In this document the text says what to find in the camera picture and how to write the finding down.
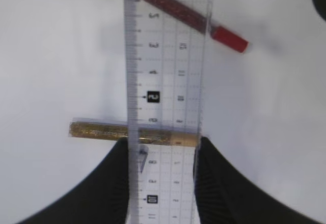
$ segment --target white surface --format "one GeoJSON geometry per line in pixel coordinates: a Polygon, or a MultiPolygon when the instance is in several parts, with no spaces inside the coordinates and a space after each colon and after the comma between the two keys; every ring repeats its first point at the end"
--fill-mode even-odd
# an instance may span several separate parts
{"type": "MultiPolygon", "coordinates": [[[[83,179],[112,143],[69,138],[74,117],[126,118],[122,0],[0,0],[0,222],[83,179]]],[[[326,23],[310,0],[215,0],[213,18],[253,42],[216,44],[203,130],[243,174],[326,222],[326,23]]]]}

